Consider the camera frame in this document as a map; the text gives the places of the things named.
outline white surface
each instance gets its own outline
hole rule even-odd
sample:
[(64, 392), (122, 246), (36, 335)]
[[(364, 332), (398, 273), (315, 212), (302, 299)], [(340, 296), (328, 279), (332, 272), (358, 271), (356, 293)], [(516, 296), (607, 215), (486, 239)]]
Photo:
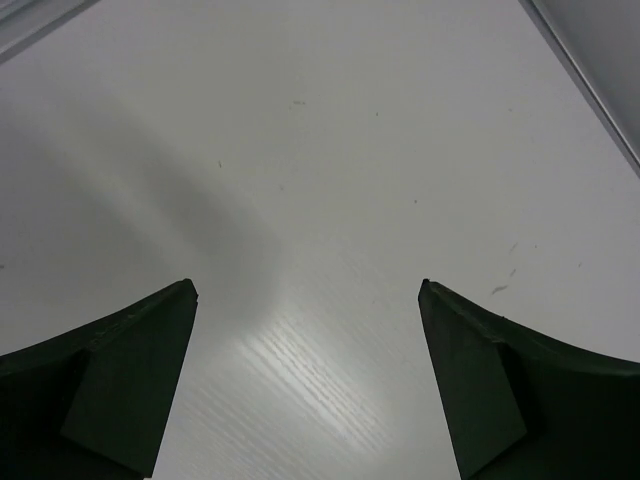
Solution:
[(516, 0), (103, 0), (0, 112), (0, 352), (201, 294), (156, 479), (458, 478), (423, 277), (640, 361), (640, 182)]

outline white table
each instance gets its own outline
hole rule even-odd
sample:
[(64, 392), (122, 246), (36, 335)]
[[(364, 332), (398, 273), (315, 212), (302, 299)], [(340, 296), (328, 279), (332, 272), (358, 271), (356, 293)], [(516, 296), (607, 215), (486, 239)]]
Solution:
[(0, 142), (0, 353), (200, 292), (156, 479), (458, 478), (424, 277), (640, 361), (640, 181), (516, 0), (103, 0)]

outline scratch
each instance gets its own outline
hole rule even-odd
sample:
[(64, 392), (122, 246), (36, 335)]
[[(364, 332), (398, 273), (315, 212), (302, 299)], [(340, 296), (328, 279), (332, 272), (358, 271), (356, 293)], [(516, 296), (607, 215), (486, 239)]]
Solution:
[(493, 297), (496, 293), (506, 290), (507, 288), (509, 288), (509, 285), (500, 285), (499, 287), (494, 288), (493, 292), (491, 292), (491, 295), (489, 296)]

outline stain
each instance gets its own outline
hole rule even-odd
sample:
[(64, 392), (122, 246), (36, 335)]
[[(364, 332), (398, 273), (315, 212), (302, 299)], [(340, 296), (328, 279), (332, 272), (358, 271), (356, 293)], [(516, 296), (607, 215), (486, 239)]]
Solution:
[(500, 285), (499, 287), (494, 288), (489, 296), (493, 297), (496, 293), (506, 290), (507, 288), (509, 288), (509, 285)]

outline scuff mark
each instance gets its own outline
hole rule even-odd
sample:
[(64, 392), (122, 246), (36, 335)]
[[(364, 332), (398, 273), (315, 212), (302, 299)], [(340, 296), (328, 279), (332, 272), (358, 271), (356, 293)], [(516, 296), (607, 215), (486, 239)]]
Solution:
[(500, 285), (499, 287), (494, 288), (489, 296), (493, 297), (496, 293), (506, 290), (507, 288), (509, 288), (509, 285)]

